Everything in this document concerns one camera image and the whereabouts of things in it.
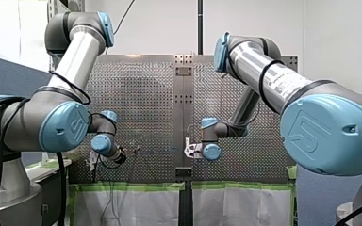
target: blue logo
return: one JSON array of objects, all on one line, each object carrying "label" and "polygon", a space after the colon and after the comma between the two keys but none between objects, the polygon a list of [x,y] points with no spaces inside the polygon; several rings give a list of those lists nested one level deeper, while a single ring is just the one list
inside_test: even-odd
[{"label": "blue logo", "polygon": [[86,126],[88,126],[87,122],[83,119],[81,112],[77,110],[70,124],[70,128],[74,134],[74,140],[80,141],[82,138],[84,138],[84,131]]},{"label": "blue logo", "polygon": [[288,141],[307,157],[316,151],[319,141],[331,136],[331,129],[304,111],[300,111],[289,133]]}]

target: perforated metal panel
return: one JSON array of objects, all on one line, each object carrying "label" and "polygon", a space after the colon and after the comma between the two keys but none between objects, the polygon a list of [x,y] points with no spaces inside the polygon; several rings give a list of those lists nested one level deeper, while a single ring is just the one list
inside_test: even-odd
[{"label": "perforated metal panel", "polygon": [[[127,150],[118,169],[98,166],[97,180],[130,182],[174,181],[173,163],[173,56],[101,56],[87,93],[91,112],[114,110],[119,117],[116,142]],[[91,181],[85,160],[92,136],[76,150],[72,183]]]},{"label": "perforated metal panel", "polygon": [[[297,58],[283,58],[296,70]],[[200,141],[200,120],[217,117],[228,120],[243,85],[230,76],[221,79],[214,72],[213,56],[194,56],[192,76],[176,75],[174,56],[101,56],[93,68],[87,92],[92,98],[91,112],[111,109],[118,113],[116,141],[128,150],[125,164],[118,169],[98,167],[97,180],[143,183],[175,181],[177,167],[193,166],[192,180],[236,180],[284,183],[286,166],[294,163],[284,150],[279,136],[279,117],[264,104],[249,126],[249,136],[220,141],[222,158],[186,161],[183,136],[191,121],[193,141]],[[181,96],[189,99],[181,104]],[[193,114],[188,105],[193,105]],[[92,135],[71,155],[72,183],[92,180],[86,160]]]},{"label": "perforated metal panel", "polygon": [[[286,65],[296,70],[297,57],[283,57]],[[231,76],[214,73],[212,56],[194,59],[194,140],[199,141],[200,120],[216,117],[227,121],[234,112],[244,85]],[[261,101],[256,120],[249,125],[244,138],[224,138],[219,142],[222,157],[215,162],[194,160],[192,180],[236,180],[258,182],[285,182],[286,166],[293,161],[284,149],[279,135],[279,116]]]}]

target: vertical metal pole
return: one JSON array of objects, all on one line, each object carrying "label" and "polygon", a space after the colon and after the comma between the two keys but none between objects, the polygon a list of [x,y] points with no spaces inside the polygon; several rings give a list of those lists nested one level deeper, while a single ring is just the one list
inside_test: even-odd
[{"label": "vertical metal pole", "polygon": [[204,53],[204,0],[198,0],[198,55]]}]

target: robotic arm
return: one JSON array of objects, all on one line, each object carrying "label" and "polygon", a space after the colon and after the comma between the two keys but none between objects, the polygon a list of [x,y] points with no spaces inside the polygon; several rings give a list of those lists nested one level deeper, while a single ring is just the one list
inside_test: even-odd
[{"label": "robotic arm", "polygon": [[49,84],[37,89],[31,99],[0,96],[0,148],[3,148],[3,170],[0,188],[0,218],[10,225],[13,217],[22,225],[41,225],[22,218],[18,209],[28,206],[41,191],[31,185],[20,161],[20,152],[66,152],[76,148],[87,133],[97,133],[91,147],[100,155],[119,164],[125,154],[114,141],[117,115],[105,110],[89,114],[91,101],[83,91],[97,56],[113,46],[113,31],[105,13],[64,13],[51,19],[45,32],[45,46],[57,70]]},{"label": "robotic arm", "polygon": [[319,174],[362,174],[362,95],[330,80],[311,81],[287,68],[271,40],[225,34],[215,53],[217,72],[246,84],[228,122],[202,119],[202,156],[220,157],[219,137],[241,137],[258,96],[281,115],[289,155]]}]

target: green strip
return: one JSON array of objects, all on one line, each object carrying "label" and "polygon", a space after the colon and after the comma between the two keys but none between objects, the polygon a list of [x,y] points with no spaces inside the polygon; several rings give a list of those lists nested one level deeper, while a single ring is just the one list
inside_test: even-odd
[{"label": "green strip", "polygon": [[295,221],[295,195],[296,195],[296,186],[291,184],[290,190],[290,226],[293,226]]},{"label": "green strip", "polygon": [[295,166],[289,166],[289,167],[287,167],[287,171],[288,171],[289,179],[290,180],[296,180],[298,167],[296,165]]},{"label": "green strip", "polygon": [[69,197],[68,197],[68,201],[69,201],[69,208],[68,210],[70,211],[70,226],[74,226],[74,211],[75,211],[75,195],[76,195],[76,190],[74,189],[74,187],[70,186],[69,187]]},{"label": "green strip", "polygon": [[26,169],[31,169],[34,167],[40,167],[40,168],[48,168],[48,169],[54,169],[54,168],[58,168],[58,162],[57,161],[52,161],[52,162],[47,162],[45,164],[41,164],[41,162],[38,163],[34,163],[31,164],[29,166],[26,167]]},{"label": "green strip", "polygon": [[114,182],[110,189],[110,182],[99,182],[95,184],[85,185],[71,185],[71,188],[75,192],[88,192],[88,191],[139,191],[139,192],[150,192],[150,191],[179,191],[184,190],[184,183],[163,183],[163,184],[131,184],[125,182]]},{"label": "green strip", "polygon": [[192,182],[192,189],[224,189],[226,187],[255,189],[255,190],[291,190],[293,184],[262,184],[250,182],[226,182],[226,181],[211,181],[211,182]]}]

